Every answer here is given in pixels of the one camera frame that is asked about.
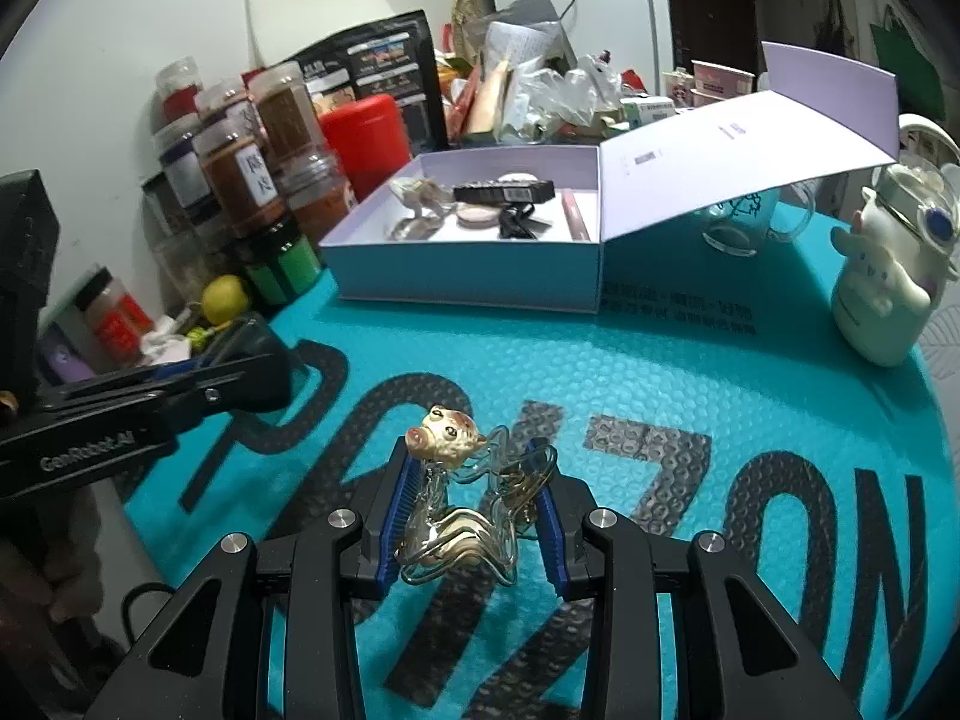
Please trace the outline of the gold flower hair claw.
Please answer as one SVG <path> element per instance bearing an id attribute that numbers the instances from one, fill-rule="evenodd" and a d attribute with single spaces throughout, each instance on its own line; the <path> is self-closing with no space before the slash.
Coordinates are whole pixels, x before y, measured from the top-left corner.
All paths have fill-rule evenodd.
<path id="1" fill-rule="evenodd" d="M 535 498 L 558 465 L 550 440 L 519 445 L 506 426 L 482 431 L 464 411 L 433 405 L 405 431 L 404 447 L 416 489 L 394 548 L 400 578 L 423 585 L 477 567 L 511 587 Z"/>

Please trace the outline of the round white compact case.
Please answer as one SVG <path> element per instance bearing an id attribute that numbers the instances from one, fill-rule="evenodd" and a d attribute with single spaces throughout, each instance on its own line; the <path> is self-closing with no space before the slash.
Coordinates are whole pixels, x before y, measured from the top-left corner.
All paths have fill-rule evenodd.
<path id="1" fill-rule="evenodd" d="M 490 229 L 500 224 L 501 210 L 498 206 L 459 203 L 455 207 L 455 216 L 460 226 L 467 229 Z"/>

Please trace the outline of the black lip gloss box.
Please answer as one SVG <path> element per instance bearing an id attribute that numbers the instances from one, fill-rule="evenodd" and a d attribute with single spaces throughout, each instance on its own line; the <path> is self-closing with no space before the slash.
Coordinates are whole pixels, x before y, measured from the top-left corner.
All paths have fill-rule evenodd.
<path id="1" fill-rule="evenodd" d="M 555 197 L 551 181 L 488 181 L 456 185 L 452 196 L 469 205 L 537 205 Z"/>

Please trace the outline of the black curved hair clip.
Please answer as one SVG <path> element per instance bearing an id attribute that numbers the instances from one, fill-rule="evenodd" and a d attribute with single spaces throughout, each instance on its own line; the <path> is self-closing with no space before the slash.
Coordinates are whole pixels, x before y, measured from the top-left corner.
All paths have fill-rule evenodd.
<path id="1" fill-rule="evenodd" d="M 542 232 L 550 229 L 550 224 L 534 218 L 534 203 L 523 205 L 506 205 L 498 213 L 498 227 L 500 238 L 519 239 L 519 241 L 535 241 Z"/>

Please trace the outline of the yellow lemon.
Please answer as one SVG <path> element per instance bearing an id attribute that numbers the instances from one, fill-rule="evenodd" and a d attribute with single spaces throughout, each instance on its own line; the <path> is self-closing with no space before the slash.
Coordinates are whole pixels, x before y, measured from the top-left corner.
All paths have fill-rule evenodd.
<path id="1" fill-rule="evenodd" d="M 249 310 L 251 301 L 242 281 L 235 275 L 223 275 L 210 281 L 200 298 L 202 314 L 210 325 L 223 325 Z"/>

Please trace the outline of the green labelled dark jar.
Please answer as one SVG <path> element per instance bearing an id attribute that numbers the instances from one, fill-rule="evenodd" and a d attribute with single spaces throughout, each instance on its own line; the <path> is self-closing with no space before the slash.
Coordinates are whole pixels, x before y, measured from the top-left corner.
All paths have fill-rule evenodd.
<path id="1" fill-rule="evenodd" d="M 272 307 L 308 293 L 322 271 L 316 246 L 293 215 L 245 234 L 236 241 L 236 252 L 257 293 Z"/>

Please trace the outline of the short orange spice jar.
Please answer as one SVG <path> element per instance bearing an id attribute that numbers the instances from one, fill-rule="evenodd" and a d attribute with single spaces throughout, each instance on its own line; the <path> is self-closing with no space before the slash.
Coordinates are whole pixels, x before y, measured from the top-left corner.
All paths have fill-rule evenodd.
<path id="1" fill-rule="evenodd" d="M 317 245 L 355 208 L 352 184 L 343 174 L 337 156 L 329 151 L 309 151 L 280 167 L 278 190 L 304 232 Z"/>

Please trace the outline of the teal bubble mailer mat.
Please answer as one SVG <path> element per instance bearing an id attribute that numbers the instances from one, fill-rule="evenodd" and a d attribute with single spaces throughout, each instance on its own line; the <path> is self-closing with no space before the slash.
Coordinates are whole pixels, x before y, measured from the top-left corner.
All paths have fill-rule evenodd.
<path id="1" fill-rule="evenodd" d="M 675 220 L 607 244 L 592 316 L 359 304 L 274 332 L 281 413 L 220 415 L 121 484 L 178 658 L 251 601 L 263 718 L 898 718 L 958 628 L 958 496 L 935 372 L 843 340 L 817 218 L 755 260 Z M 433 405 L 558 452 L 569 585 L 376 589 L 371 509 Z"/>

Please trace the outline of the jar with white label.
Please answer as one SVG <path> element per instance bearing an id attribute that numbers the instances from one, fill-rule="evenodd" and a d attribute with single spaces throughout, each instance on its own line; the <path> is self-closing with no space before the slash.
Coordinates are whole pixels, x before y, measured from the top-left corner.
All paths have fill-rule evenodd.
<path id="1" fill-rule="evenodd" d="M 260 140 L 244 117 L 228 115 L 192 140 L 213 195 L 238 238 L 270 226 L 286 213 Z"/>

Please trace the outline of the tall brown spice jar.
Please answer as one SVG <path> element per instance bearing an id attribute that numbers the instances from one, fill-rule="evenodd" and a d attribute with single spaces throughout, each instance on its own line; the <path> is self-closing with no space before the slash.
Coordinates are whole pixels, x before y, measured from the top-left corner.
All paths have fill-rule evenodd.
<path id="1" fill-rule="evenodd" d="M 324 137 L 301 67 L 291 60 L 254 76 L 249 93 L 279 166 L 324 148 Z"/>

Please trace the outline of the beige hair claw clip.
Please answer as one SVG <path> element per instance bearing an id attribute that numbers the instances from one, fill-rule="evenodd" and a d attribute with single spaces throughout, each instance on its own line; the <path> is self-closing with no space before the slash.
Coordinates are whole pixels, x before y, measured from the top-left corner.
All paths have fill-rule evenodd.
<path id="1" fill-rule="evenodd" d="M 392 195 L 410 211 L 410 216 L 398 220 L 389 232 L 391 241 L 426 241 L 443 227 L 454 211 L 454 193 L 433 179 L 392 179 Z"/>

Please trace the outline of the small pink round jar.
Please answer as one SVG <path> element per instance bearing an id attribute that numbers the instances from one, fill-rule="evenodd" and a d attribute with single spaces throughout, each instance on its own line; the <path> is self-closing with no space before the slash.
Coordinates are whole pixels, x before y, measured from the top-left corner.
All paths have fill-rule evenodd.
<path id="1" fill-rule="evenodd" d="M 528 182 L 537 182 L 540 181 L 539 177 L 534 176 L 534 174 L 529 174 L 528 172 L 506 172 L 503 176 L 496 179 L 498 182 L 507 182 L 508 184 L 520 184 L 523 182 L 527 184 Z"/>

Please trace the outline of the medicine box white green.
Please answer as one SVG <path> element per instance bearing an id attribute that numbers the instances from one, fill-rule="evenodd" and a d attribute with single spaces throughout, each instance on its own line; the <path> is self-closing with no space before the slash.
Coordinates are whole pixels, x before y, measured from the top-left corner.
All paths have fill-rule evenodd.
<path id="1" fill-rule="evenodd" d="M 628 96 L 620 99 L 620 104 L 630 128 L 646 127 L 677 114 L 674 101 L 667 96 Z"/>

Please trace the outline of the clear plastic bag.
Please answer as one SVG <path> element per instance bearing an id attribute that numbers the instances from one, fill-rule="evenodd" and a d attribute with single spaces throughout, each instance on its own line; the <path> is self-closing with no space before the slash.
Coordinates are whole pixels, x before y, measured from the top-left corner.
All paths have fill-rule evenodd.
<path id="1" fill-rule="evenodd" d="M 620 109 L 622 78 L 607 65 L 576 67 L 566 73 L 540 68 L 519 80 L 526 101 L 523 122 L 540 130 L 563 124 L 590 127 L 597 115 Z"/>

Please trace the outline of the white mini fridge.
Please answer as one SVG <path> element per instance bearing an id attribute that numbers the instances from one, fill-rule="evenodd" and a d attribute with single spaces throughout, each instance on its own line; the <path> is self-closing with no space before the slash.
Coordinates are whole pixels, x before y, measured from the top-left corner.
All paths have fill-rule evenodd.
<path id="1" fill-rule="evenodd" d="M 516 0 L 493 0 L 496 8 Z M 610 54 L 615 71 L 633 70 L 651 94 L 674 70 L 669 0 L 550 0 L 562 17 L 574 54 Z"/>

